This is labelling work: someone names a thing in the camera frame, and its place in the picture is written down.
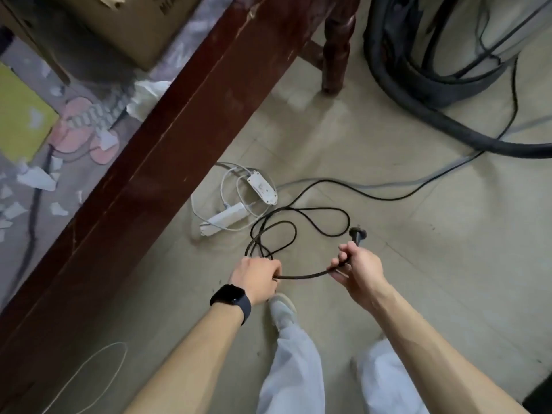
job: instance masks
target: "watch face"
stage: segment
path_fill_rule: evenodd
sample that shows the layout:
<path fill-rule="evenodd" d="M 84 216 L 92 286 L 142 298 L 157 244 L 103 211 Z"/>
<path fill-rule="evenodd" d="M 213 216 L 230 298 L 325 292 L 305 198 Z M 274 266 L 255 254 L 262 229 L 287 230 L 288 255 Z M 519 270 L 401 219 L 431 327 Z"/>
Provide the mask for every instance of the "watch face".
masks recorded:
<path fill-rule="evenodd" d="M 235 303 L 243 298 L 245 291 L 234 285 L 224 285 L 216 293 L 216 300 L 221 302 Z"/>

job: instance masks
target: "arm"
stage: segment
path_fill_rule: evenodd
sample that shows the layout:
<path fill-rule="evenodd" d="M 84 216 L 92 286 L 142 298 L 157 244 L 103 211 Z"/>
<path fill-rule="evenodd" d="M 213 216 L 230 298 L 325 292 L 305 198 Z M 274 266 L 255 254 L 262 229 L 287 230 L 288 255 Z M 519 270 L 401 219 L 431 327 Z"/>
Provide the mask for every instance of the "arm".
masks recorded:
<path fill-rule="evenodd" d="M 278 286 L 277 260 L 244 257 L 230 277 L 251 305 L 270 298 Z M 214 303 L 136 395 L 125 414 L 207 412 L 230 346 L 244 320 L 238 306 Z"/>
<path fill-rule="evenodd" d="M 432 414 L 527 413 L 452 348 L 385 280 L 375 254 L 354 242 L 340 245 L 340 250 L 331 266 L 348 256 L 350 265 L 332 277 L 374 316 Z"/>

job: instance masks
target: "left hand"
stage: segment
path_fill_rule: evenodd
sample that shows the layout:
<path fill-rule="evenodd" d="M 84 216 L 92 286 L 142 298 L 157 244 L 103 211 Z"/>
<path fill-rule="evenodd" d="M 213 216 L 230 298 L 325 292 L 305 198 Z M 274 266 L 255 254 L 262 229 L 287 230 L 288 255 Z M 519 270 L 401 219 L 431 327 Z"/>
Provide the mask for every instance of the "left hand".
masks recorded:
<path fill-rule="evenodd" d="M 254 306 L 274 295 L 279 283 L 278 279 L 273 279 L 272 276 L 275 275 L 281 275 L 279 260 L 243 257 L 232 272 L 228 283 L 241 287 Z"/>

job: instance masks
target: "floor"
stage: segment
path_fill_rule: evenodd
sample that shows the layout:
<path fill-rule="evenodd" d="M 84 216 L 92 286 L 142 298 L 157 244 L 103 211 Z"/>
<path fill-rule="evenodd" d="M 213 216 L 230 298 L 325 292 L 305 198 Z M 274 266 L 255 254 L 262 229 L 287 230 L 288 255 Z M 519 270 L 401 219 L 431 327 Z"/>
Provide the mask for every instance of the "floor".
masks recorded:
<path fill-rule="evenodd" d="M 405 114 L 376 86 L 361 54 L 367 12 L 363 0 L 340 95 L 330 99 L 319 94 L 320 73 L 296 60 L 222 160 L 259 167 L 277 184 L 307 176 L 378 183 L 424 176 L 467 152 Z M 322 37 L 319 31 L 315 40 Z M 542 39 L 522 54 L 516 122 L 550 112 L 551 56 Z M 504 76 L 447 113 L 496 134 L 511 107 Z M 512 139 L 543 142 L 550 129 L 544 124 Z M 368 231 L 364 246 L 381 257 L 397 290 L 455 348 L 521 400 L 552 368 L 551 169 L 547 160 L 485 155 L 406 200 L 371 201 L 320 185 L 300 204 L 346 209 L 353 224 Z M 203 215 L 221 208 L 222 173 L 213 169 L 195 193 Z M 281 191 L 280 203 L 299 190 Z M 341 240 L 321 237 L 296 215 L 285 217 L 299 227 L 297 242 L 279 255 L 285 273 L 324 268 Z M 323 213 L 314 218 L 327 230 L 339 231 L 344 223 Z M 206 311 L 211 294 L 227 280 L 249 242 L 248 232 L 199 238 L 198 224 L 186 203 L 86 337 L 90 354 L 113 341 L 129 347 L 119 376 L 93 412 L 124 409 Z M 289 235 L 282 228 L 267 243 L 281 244 Z M 327 412 L 361 413 L 348 362 L 377 339 L 379 327 L 331 278 L 283 282 L 281 290 L 294 301 L 301 325 L 321 354 Z M 231 348 L 210 413 L 255 411 L 274 343 L 266 309 L 256 308 Z M 87 365 L 52 411 L 77 411 L 93 400 L 120 355 L 121 349 L 114 347 Z"/>

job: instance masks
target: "leg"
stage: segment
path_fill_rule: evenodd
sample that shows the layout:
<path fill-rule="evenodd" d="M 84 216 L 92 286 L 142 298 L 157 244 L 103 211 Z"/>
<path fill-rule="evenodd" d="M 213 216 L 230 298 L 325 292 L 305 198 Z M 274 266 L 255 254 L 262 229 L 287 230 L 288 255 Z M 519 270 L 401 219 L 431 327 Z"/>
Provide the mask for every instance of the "leg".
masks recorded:
<path fill-rule="evenodd" d="M 428 414 L 403 362 L 389 340 L 377 342 L 353 360 L 367 412 Z"/>
<path fill-rule="evenodd" d="M 299 327 L 287 297 L 277 294 L 270 307 L 279 332 L 278 348 L 260 390 L 257 414 L 323 414 L 324 383 L 318 351 Z"/>
<path fill-rule="evenodd" d="M 349 39 L 354 32 L 354 15 L 360 2 L 361 0 L 338 0 L 326 19 L 322 91 L 328 94 L 337 94 L 343 88 L 350 51 Z"/>

